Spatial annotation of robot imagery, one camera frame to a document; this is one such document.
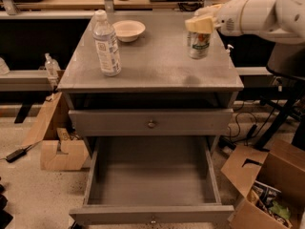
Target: cardboard box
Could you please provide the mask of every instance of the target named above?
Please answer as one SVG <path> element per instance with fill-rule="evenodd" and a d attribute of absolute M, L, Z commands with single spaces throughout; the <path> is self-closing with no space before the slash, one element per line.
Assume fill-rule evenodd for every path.
<path fill-rule="evenodd" d="M 33 123 L 23 146 L 42 141 L 40 167 L 42 170 L 72 171 L 80 170 L 89 158 L 83 140 L 59 142 L 57 128 L 69 128 L 71 121 L 68 105 L 61 93 L 46 100 Z"/>
<path fill-rule="evenodd" d="M 287 229 L 248 201 L 247 195 L 258 180 L 281 191 L 280 202 L 292 212 L 293 228 L 304 229 L 301 226 L 305 207 L 304 151 L 282 140 L 276 140 L 269 153 L 238 146 L 221 171 L 243 197 L 230 218 L 231 228 Z"/>

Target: drawer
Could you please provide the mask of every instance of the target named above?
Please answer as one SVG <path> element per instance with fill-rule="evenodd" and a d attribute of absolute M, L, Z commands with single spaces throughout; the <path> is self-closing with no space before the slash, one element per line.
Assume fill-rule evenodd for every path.
<path fill-rule="evenodd" d="M 223 135 L 232 109 L 82 110 L 69 115 L 81 136 Z"/>
<path fill-rule="evenodd" d="M 213 222 L 222 205 L 203 136 L 104 136 L 95 146 L 78 224 Z"/>

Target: white bowl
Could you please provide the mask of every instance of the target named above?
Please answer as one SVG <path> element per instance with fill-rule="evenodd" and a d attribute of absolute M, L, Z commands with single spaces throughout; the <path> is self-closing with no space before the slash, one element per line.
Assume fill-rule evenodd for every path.
<path fill-rule="evenodd" d="M 122 42 L 135 41 L 139 34 L 145 30 L 145 26 L 138 21 L 122 20 L 113 24 L 117 38 Z"/>

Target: gray tabletop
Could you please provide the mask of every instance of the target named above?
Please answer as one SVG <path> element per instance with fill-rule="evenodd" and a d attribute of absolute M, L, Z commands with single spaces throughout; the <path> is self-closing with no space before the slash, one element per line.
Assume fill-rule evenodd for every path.
<path fill-rule="evenodd" d="M 69 93 L 239 91 L 243 84 L 219 35 L 211 36 L 208 56 L 188 56 L 184 21 L 180 11 L 116 11 L 109 21 L 136 20 L 146 26 L 131 43 L 119 42 L 122 71 L 102 74 L 92 38 L 94 18 L 85 30 L 60 81 L 59 90 Z"/>

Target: cabinet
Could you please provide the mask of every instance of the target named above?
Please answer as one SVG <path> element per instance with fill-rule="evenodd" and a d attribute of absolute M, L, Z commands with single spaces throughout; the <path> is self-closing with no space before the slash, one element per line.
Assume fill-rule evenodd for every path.
<path fill-rule="evenodd" d="M 92 39 L 94 18 L 60 81 L 77 133 L 91 153 L 82 225 L 226 219 L 211 152 L 225 134 L 243 89 L 218 34 L 209 55 L 188 56 L 183 12 L 117 11 L 114 23 L 146 30 L 120 43 L 122 72 L 104 76 Z"/>

